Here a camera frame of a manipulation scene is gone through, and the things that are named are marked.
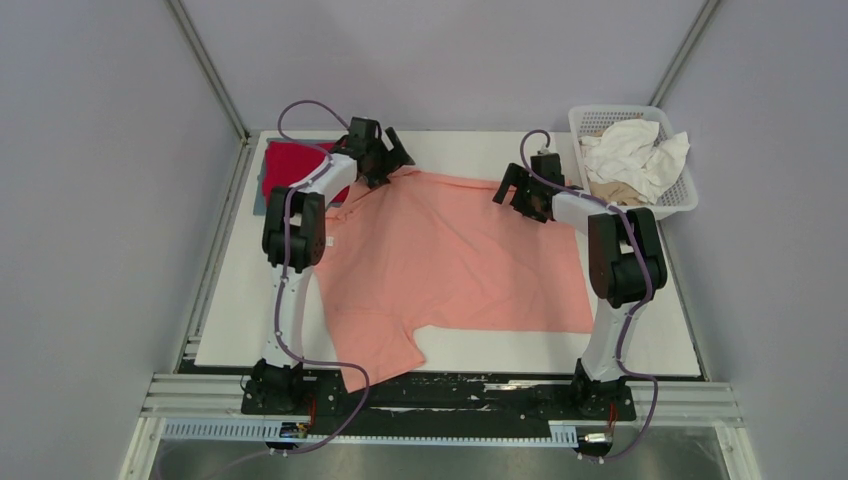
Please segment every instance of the white wall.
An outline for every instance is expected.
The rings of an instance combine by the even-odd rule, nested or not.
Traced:
[[[0,477],[115,478],[235,152],[164,2],[2,2]]]
[[[700,205],[667,222],[764,478],[848,476],[848,3],[726,2],[665,110]]]
[[[702,0],[185,3],[251,129],[313,98],[398,128],[567,130],[573,105],[647,103]]]

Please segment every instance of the white plastic basket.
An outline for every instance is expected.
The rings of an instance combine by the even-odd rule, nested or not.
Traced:
[[[637,105],[586,105],[574,107],[568,111],[568,123],[571,126],[571,138],[574,143],[574,155],[577,156],[577,167],[580,170],[580,181],[583,188],[588,190],[589,178],[583,165],[583,152],[580,149],[580,137],[592,135],[599,130],[605,130],[615,122],[642,118],[659,122],[660,133],[657,143],[674,136],[674,130],[662,110],[655,107]],[[675,212],[692,210],[698,205],[698,194],[692,183],[689,169],[683,167],[683,172],[677,182],[657,200],[656,205],[650,205],[657,220],[662,220]]]

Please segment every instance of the folded red shirt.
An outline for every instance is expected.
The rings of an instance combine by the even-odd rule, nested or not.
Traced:
[[[330,149],[333,143],[319,143],[320,147]],[[265,150],[265,178],[262,179],[262,196],[265,205],[274,187],[288,187],[297,183],[324,161],[324,154],[318,150],[296,143],[270,142]],[[330,203],[342,203],[347,198],[345,188]]]

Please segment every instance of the white cloth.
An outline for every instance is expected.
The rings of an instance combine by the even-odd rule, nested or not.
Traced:
[[[613,124],[600,137],[580,137],[589,180],[624,182],[655,204],[680,177],[689,137],[678,133],[654,147],[660,124],[642,119]]]

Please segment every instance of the white board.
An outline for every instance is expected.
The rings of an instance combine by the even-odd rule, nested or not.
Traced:
[[[340,132],[291,132],[295,138],[338,138]],[[500,180],[518,159],[518,132],[399,132],[419,168],[455,176]],[[253,156],[229,243],[206,318],[196,364],[253,366],[260,358],[271,318],[270,265],[260,242],[264,217],[254,214],[265,146],[276,132],[264,132]],[[540,146],[528,142],[528,151]],[[569,133],[553,135],[553,151],[563,159],[565,175],[579,183]],[[588,285],[586,238],[576,234]],[[327,333],[318,285],[313,277],[307,297],[303,346],[307,358],[335,360]],[[597,297],[588,287],[594,309]],[[636,325],[628,366],[665,375],[700,375],[695,351],[677,296],[674,279],[657,292]],[[545,332],[494,332],[436,327],[419,329],[415,342],[427,363],[418,370],[464,372],[573,373],[589,335]]]

